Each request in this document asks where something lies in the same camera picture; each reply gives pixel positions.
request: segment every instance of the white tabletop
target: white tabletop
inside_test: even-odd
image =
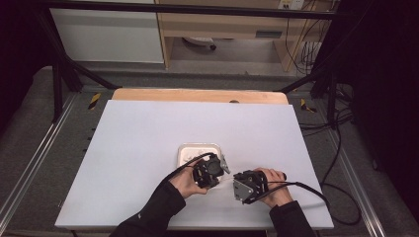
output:
[[[235,200],[232,175],[257,167],[284,171],[320,191],[292,106],[109,101],[55,225],[115,227],[137,213],[176,168],[183,143],[220,146],[231,171],[206,196],[186,199],[169,229],[269,229],[269,208]],[[312,228],[332,228],[324,202],[289,187]]]

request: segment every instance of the gray floor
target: gray floor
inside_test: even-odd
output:
[[[272,91],[288,85],[296,78],[296,72],[284,73],[279,59],[268,41],[219,39],[217,50],[175,41],[172,67],[161,65],[136,65],[126,68],[116,65],[91,64],[104,78],[126,87],[203,88]],[[89,146],[88,137],[101,116],[106,101],[113,92],[103,90],[84,79],[85,91],[77,94],[74,106],[45,156],[32,184],[10,220],[6,235],[17,231],[21,236],[69,235],[66,230],[53,226],[59,213],[59,204],[65,200],[78,167]],[[321,123],[319,113],[300,109],[300,99],[309,100],[310,85],[289,94],[299,122]],[[102,92],[95,110],[87,110],[95,92]],[[51,75],[47,70],[37,74],[22,107],[12,118],[8,129],[1,135],[0,143],[0,204],[6,202],[9,193],[19,181],[31,161],[51,123],[53,98]],[[367,148],[355,124],[341,126],[345,151],[359,175],[372,201],[386,236],[419,236],[419,227],[401,201],[387,175],[375,171]],[[305,138],[313,167],[320,180],[327,170],[335,149],[327,132]],[[350,191],[348,182],[338,164],[333,168],[328,182]],[[357,216],[351,201],[339,192],[324,190],[331,202],[331,213],[343,220]],[[321,236],[370,236],[364,221],[354,226],[335,222],[332,230],[321,230]]]

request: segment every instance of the wire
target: wire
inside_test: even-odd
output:
[[[298,71],[298,72],[300,72],[301,74],[304,74],[304,72],[303,71],[301,71],[301,70],[303,70],[303,68],[300,68],[296,63],[295,63],[295,60],[293,60],[293,56],[291,55],[291,53],[290,53],[290,50],[289,50],[289,48],[288,48],[288,34],[289,34],[289,28],[290,28],[290,18],[287,18],[287,29],[286,29],[286,50],[287,50],[287,53],[288,53],[288,55],[290,56],[290,58],[291,58],[291,61],[293,62],[293,65],[295,66],[295,69]]]
[[[271,193],[273,193],[273,192],[275,192],[275,191],[277,191],[279,189],[282,189],[282,188],[284,188],[286,186],[298,186],[298,187],[301,187],[301,188],[303,188],[305,190],[308,190],[308,191],[312,192],[313,194],[317,195],[318,197],[322,198],[323,201],[324,201],[324,203],[327,206],[327,209],[330,209],[330,203],[329,203],[329,200],[327,200],[326,196],[324,196],[321,192],[315,190],[314,188],[312,188],[312,187],[310,187],[308,185],[305,185],[303,183],[300,183],[300,182],[278,182],[278,183],[283,183],[283,184],[282,185],[279,185],[277,187],[274,187],[273,189],[271,189],[271,190],[269,190],[269,191],[261,194],[260,196],[258,196],[256,198],[250,200],[248,202],[248,204],[251,204],[251,203],[255,202],[256,200],[260,200],[260,199],[268,196],[269,194],[271,194]]]
[[[334,216],[334,215],[330,214],[330,216],[332,217],[332,219],[334,219],[334,220],[336,220],[337,222],[339,222],[339,223],[341,223],[341,224],[344,224],[344,225],[356,225],[356,224],[358,224],[358,223],[361,221],[361,218],[362,218],[362,215],[361,215],[361,208],[360,208],[360,206],[358,205],[358,202],[354,199],[354,197],[352,197],[352,195],[351,195],[351,194],[349,194],[348,192],[344,191],[343,189],[341,189],[341,188],[339,188],[339,187],[337,187],[337,186],[334,186],[334,185],[331,185],[331,184],[328,184],[328,183],[322,183],[322,184],[320,184],[320,187],[321,187],[322,189],[323,189],[323,187],[324,187],[324,186],[328,186],[328,187],[330,187],[330,188],[333,188],[333,189],[335,189],[335,190],[337,190],[337,191],[340,191],[341,193],[345,194],[345,195],[346,195],[348,198],[350,198],[350,199],[351,199],[351,201],[354,203],[354,205],[355,205],[355,207],[356,207],[356,209],[357,209],[357,212],[358,212],[357,219],[356,219],[356,220],[354,220],[354,221],[343,221],[343,220],[341,220],[341,219],[337,218],[336,216]]]
[[[336,120],[339,120],[341,113],[344,112],[344,111],[346,111],[346,110],[349,110],[349,108],[346,108],[344,110],[341,110],[339,113],[337,113]],[[329,187],[331,187],[333,189],[336,189],[336,190],[342,192],[343,194],[345,194],[347,197],[349,197],[352,200],[352,202],[355,204],[356,209],[357,209],[357,212],[358,212],[358,217],[357,217],[357,219],[355,221],[349,221],[349,222],[348,221],[343,221],[343,220],[337,218],[336,216],[334,216],[332,214],[330,214],[330,215],[332,216],[332,219],[334,219],[335,221],[337,221],[337,222],[339,222],[341,224],[344,224],[344,225],[356,225],[356,224],[358,224],[361,221],[361,209],[360,209],[357,201],[351,196],[351,194],[349,194],[348,192],[344,191],[343,189],[341,189],[341,188],[339,188],[337,186],[334,186],[334,185],[331,185],[331,184],[327,184],[326,183],[326,179],[329,176],[330,172],[332,171],[333,167],[335,166],[336,161],[337,161],[337,159],[339,157],[339,154],[340,154],[341,147],[342,147],[342,135],[341,135],[340,128],[339,128],[339,122],[336,122],[336,132],[338,134],[338,139],[339,139],[339,141],[338,141],[338,147],[337,147],[337,150],[336,150],[336,154],[333,157],[332,163],[330,164],[329,168],[327,169],[326,174],[324,175],[322,181],[320,182],[320,188],[323,189],[324,186],[329,186]]]
[[[341,150],[341,147],[342,147],[342,135],[341,135],[341,132],[340,132],[339,125],[347,122],[348,120],[352,120],[354,118],[352,112],[349,112],[347,114],[341,115],[342,113],[344,113],[346,111],[349,111],[349,110],[350,110],[349,108],[345,108],[345,109],[339,111],[337,113],[336,119],[335,119],[335,121],[333,123],[330,123],[330,122],[328,122],[328,123],[321,123],[321,124],[300,123],[300,127],[301,127],[301,130],[302,131],[305,131],[305,130],[316,130],[317,129],[317,131],[315,131],[314,133],[305,135],[305,136],[309,136],[309,135],[313,135],[313,134],[316,134],[318,132],[324,131],[326,129],[329,129],[332,125],[335,125],[336,132],[338,134],[338,139],[339,139],[337,151],[336,151],[335,156],[333,157],[332,163],[329,165],[329,168],[327,169],[327,171],[326,171],[326,173],[325,173],[322,181],[319,184],[320,184],[320,188],[322,190],[323,190],[323,187],[328,186],[330,188],[333,188],[333,189],[335,189],[335,190],[337,190],[337,191],[345,194],[355,204],[355,207],[356,207],[357,212],[358,212],[357,219],[354,220],[354,221],[344,221],[344,220],[341,220],[338,217],[330,214],[331,217],[332,217],[332,219],[335,220],[336,222],[341,223],[341,224],[344,224],[344,225],[356,225],[356,224],[358,224],[361,221],[361,218],[362,218],[362,215],[361,215],[362,212],[361,212],[361,209],[360,209],[357,201],[354,199],[354,197],[351,196],[351,194],[349,194],[348,192],[344,191],[343,189],[341,189],[341,188],[339,188],[337,186],[334,186],[334,185],[331,185],[331,184],[326,183],[326,179],[329,176],[329,174],[330,174],[331,170],[333,169],[334,165],[336,164],[336,161],[337,161],[337,159],[339,157],[340,150]]]
[[[190,161],[188,161],[187,163],[185,163],[184,165],[178,167],[176,170],[174,170],[172,173],[170,173],[168,176],[166,176],[161,182],[160,184],[157,186],[157,188],[154,190],[153,194],[156,193],[156,191],[158,191],[163,185],[165,185],[170,179],[172,179],[173,177],[175,177],[175,175],[179,174],[179,172],[181,172],[183,169],[185,169],[186,167],[190,167],[189,165],[191,165],[193,162],[202,159],[206,156],[211,156],[211,155],[215,155],[212,152],[207,152],[204,153],[202,155],[199,155],[197,157],[194,157],[193,159],[191,159]]]

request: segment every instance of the small white container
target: small white container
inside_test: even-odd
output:
[[[193,158],[207,152],[212,152],[220,159],[222,153],[217,144],[214,143],[184,143],[178,149],[178,167],[184,165]]]

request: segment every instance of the wall outlet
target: wall outlet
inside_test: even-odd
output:
[[[293,0],[281,0],[278,9],[289,10],[291,8],[291,4]]]
[[[290,4],[291,10],[301,10],[304,0],[293,0]]]

